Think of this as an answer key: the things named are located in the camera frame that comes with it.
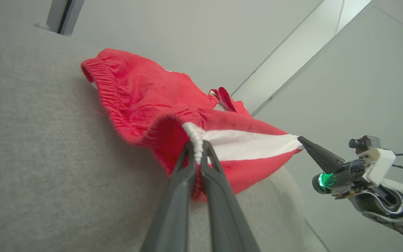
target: white wall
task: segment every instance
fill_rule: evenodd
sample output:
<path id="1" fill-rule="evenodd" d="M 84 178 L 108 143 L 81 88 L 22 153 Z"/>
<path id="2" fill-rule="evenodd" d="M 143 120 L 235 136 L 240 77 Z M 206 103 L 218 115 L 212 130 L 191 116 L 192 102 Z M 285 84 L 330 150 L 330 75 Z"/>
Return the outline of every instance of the white wall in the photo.
<path id="1" fill-rule="evenodd" d="M 340 31 L 356 16 L 371 0 L 343 0 L 343 11 L 337 31 Z"/>
<path id="2" fill-rule="evenodd" d="M 72 34 L 230 93 L 321 0 L 86 0 Z"/>
<path id="3" fill-rule="evenodd" d="M 0 0 L 0 25 L 33 26 L 46 23 L 52 0 Z"/>
<path id="4" fill-rule="evenodd" d="M 349 139 L 365 134 L 403 152 L 403 24 L 377 9 L 384 3 L 357 15 L 255 118 L 346 160 L 355 159 Z M 402 235 L 366 219 L 349 201 L 313 190 L 321 170 L 306 152 L 286 167 L 303 193 L 307 220 L 332 252 L 403 251 Z M 392 168 L 387 178 L 403 183 L 403 170 Z"/>
<path id="5" fill-rule="evenodd" d="M 253 113 L 334 37 L 341 8 L 342 0 L 323 1 L 232 98 Z"/>

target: ceiling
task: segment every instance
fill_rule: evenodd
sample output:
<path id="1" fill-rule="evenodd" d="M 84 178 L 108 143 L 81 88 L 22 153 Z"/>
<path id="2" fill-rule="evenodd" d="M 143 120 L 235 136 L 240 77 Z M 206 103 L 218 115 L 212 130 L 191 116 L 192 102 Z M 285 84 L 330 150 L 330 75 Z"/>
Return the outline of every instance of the ceiling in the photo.
<path id="1" fill-rule="evenodd" d="M 232 93 L 321 0 L 86 0 L 72 34 Z"/>

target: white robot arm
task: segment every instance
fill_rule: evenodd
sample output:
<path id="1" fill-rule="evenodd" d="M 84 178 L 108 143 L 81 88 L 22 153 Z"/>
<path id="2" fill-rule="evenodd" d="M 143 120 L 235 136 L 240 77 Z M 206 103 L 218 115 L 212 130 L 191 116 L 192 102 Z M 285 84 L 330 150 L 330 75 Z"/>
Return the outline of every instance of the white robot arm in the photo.
<path id="1" fill-rule="evenodd" d="M 403 184 L 385 179 L 396 155 L 381 149 L 379 138 L 352 139 L 358 159 L 348 163 L 304 137 L 298 140 L 324 171 L 312 180 L 318 193 L 349 199 L 363 216 L 403 235 Z"/>

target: gray fabric surface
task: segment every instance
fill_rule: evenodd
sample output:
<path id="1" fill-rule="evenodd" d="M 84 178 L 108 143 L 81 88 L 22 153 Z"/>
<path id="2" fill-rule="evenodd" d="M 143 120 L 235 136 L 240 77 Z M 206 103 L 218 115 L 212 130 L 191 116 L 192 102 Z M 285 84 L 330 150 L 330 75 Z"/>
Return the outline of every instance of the gray fabric surface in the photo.
<path id="1" fill-rule="evenodd" d="M 98 52 L 0 25 L 0 252 L 141 246 L 167 177 L 116 134 L 81 73 Z M 238 195 L 262 251 L 303 249 L 299 188 L 284 176 L 284 188 L 264 180 Z M 209 251 L 206 203 L 190 217 L 191 251 Z"/>

